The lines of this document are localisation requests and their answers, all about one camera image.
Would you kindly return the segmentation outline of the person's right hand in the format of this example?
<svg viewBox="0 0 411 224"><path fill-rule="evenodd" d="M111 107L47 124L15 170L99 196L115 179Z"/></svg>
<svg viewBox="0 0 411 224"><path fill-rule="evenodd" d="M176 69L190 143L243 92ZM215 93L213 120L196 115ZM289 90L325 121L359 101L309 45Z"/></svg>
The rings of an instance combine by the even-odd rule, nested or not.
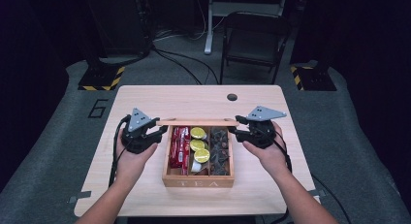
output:
<svg viewBox="0 0 411 224"><path fill-rule="evenodd" d="M254 156L256 156L263 168L271 175L272 178L278 179L290 173L284 152L286 151L285 142L282 138L282 129L276 122L272 122L275 131L273 144L265 149L244 141L243 146Z"/></svg>

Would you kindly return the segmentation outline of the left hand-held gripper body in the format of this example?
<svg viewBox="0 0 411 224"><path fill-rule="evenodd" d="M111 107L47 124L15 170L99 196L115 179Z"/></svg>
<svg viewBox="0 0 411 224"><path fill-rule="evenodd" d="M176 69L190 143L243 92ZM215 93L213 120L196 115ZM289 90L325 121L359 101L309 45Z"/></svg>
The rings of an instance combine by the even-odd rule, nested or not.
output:
<svg viewBox="0 0 411 224"><path fill-rule="evenodd" d="M153 136L152 132L148 133L147 123L153 119L140 111L133 108L132 113L126 120L126 126L122 131L121 141L125 148L135 154L142 153L154 143L160 143L162 135Z"/></svg>

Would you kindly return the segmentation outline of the black folding chair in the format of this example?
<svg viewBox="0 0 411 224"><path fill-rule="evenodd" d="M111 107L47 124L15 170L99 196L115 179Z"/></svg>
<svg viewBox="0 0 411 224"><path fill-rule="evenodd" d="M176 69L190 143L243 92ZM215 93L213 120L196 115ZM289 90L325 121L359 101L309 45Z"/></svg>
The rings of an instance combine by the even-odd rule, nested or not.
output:
<svg viewBox="0 0 411 224"><path fill-rule="evenodd" d="M238 11L225 17L220 63L220 83L231 61L265 66L275 83L282 56L292 33L283 16Z"/></svg>

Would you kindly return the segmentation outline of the white metal desk frame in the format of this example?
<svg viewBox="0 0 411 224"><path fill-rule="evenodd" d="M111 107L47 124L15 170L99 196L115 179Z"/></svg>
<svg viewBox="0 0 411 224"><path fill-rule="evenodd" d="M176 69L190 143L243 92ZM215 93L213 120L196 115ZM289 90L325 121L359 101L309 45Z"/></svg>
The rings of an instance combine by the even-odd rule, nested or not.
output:
<svg viewBox="0 0 411 224"><path fill-rule="evenodd" d="M206 24L206 40L204 53L206 55L212 52L213 43L213 18L215 16L225 17L230 13L237 11L246 11L254 13L262 13L269 15L281 16L285 8L286 0L280 0L278 4L259 4L259 3L239 3L239 2L216 2L208 0L207 24Z"/></svg>

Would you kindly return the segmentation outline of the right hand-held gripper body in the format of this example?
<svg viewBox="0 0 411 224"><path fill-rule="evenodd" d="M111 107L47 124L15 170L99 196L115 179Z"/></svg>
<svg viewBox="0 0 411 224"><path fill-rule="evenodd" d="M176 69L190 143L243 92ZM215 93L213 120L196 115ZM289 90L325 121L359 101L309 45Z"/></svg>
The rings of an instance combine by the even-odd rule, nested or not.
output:
<svg viewBox="0 0 411 224"><path fill-rule="evenodd" d="M246 125L248 130L246 135L237 135L237 141L239 143L247 141L261 149L271 146L275 138L275 131L271 121L285 116L285 112L257 106L245 116L249 121Z"/></svg>

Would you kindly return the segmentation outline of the person's left hand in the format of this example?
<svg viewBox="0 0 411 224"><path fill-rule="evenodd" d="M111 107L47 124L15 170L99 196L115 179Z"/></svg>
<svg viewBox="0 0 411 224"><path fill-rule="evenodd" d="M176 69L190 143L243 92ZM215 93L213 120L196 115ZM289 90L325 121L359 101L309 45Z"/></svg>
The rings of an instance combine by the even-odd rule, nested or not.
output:
<svg viewBox="0 0 411 224"><path fill-rule="evenodd" d="M135 154L128 151L121 141L122 134L117 137L116 160L117 169L115 183L123 185L134 185L144 170L146 162L154 154L158 143L152 144L142 153Z"/></svg>

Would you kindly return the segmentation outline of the wooden box with glass lid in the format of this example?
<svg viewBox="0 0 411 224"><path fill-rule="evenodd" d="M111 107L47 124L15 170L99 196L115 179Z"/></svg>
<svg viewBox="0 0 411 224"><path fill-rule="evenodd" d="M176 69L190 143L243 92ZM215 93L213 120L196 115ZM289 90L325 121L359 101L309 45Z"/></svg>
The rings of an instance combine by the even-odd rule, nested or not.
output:
<svg viewBox="0 0 411 224"><path fill-rule="evenodd" d="M157 122L158 125L168 125L169 134L168 142L166 149L166 159L165 166L163 169L163 182L166 187L210 187L210 188L229 188L232 187L235 181L235 172L234 172L234 155L233 155L233 142L230 132L228 131L229 126L238 126L238 123L230 118L225 119L183 119L183 118L170 118ZM210 168L210 157L209 160L202 164L202 169L198 173L192 173L191 167L193 164L194 153L196 151L190 148L189 162L188 162L188 174L184 176L181 173L181 168L172 168L170 166L170 148L172 142L172 135L174 127L180 128L188 126L190 130L193 127L201 127L206 132L206 138L202 141L205 142L205 148L211 153L210 146L210 130L212 127L222 127L227 131L228 134L228 145L229 145L229 172L228 176L213 176L211 174Z"/></svg>

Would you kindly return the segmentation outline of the dark tea packets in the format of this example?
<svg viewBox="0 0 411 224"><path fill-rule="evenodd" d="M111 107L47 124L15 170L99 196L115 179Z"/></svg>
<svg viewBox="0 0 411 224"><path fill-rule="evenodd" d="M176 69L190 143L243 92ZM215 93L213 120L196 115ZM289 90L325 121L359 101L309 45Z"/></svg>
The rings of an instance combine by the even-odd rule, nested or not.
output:
<svg viewBox="0 0 411 224"><path fill-rule="evenodd" d="M212 127L210 130L210 171L213 176L228 176L229 145L228 134L222 127Z"/></svg>

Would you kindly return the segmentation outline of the dark cabinet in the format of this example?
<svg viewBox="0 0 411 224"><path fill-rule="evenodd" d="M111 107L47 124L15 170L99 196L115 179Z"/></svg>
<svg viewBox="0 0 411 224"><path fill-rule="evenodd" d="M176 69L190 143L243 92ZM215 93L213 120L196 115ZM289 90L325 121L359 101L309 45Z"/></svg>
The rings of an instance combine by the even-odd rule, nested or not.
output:
<svg viewBox="0 0 411 224"><path fill-rule="evenodd" d="M87 0L108 55L147 56L152 44L148 0Z"/></svg>

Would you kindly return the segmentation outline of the yellow-green round capsule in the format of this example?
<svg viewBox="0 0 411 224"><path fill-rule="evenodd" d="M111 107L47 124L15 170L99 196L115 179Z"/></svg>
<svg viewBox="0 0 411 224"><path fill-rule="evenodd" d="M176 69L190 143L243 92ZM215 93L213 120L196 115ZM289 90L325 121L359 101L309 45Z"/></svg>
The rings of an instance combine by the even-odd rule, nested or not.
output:
<svg viewBox="0 0 411 224"><path fill-rule="evenodd" d="M201 127L193 127L190 130L190 135L194 139L204 140L206 138L206 131Z"/></svg>
<svg viewBox="0 0 411 224"><path fill-rule="evenodd" d="M190 141L190 148L194 151L205 149L206 148L206 143L202 140L194 139L194 140Z"/></svg>
<svg viewBox="0 0 411 224"><path fill-rule="evenodd" d="M203 149L198 149L195 153L194 153L194 159L203 164L205 162L207 162L209 160L210 157L210 153L206 148Z"/></svg>

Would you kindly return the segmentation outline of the red foil packet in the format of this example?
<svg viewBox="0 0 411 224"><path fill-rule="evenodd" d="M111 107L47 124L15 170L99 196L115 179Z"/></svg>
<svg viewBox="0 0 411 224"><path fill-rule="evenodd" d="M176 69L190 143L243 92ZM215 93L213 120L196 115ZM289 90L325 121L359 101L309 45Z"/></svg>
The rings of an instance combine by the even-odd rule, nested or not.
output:
<svg viewBox="0 0 411 224"><path fill-rule="evenodd" d="M180 168L183 162L184 147L181 144L180 128L174 127L170 148L170 166Z"/></svg>
<svg viewBox="0 0 411 224"><path fill-rule="evenodd" d="M188 162L190 154L190 128L185 126L181 130L181 142L183 146L182 168L181 173L186 176L188 174Z"/></svg>

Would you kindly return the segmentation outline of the black stand base striped tape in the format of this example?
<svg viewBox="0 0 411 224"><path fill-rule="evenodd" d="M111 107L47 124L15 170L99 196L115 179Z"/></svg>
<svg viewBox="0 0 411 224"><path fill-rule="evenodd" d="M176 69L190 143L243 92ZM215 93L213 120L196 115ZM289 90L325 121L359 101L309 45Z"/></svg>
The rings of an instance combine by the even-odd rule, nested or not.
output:
<svg viewBox="0 0 411 224"><path fill-rule="evenodd" d="M100 59L87 59L87 70L79 81L78 90L114 90L125 70L121 63L106 63Z"/></svg>
<svg viewBox="0 0 411 224"><path fill-rule="evenodd" d="M315 66L292 65L291 72L298 90L336 91L329 68L329 65L318 62Z"/></svg>

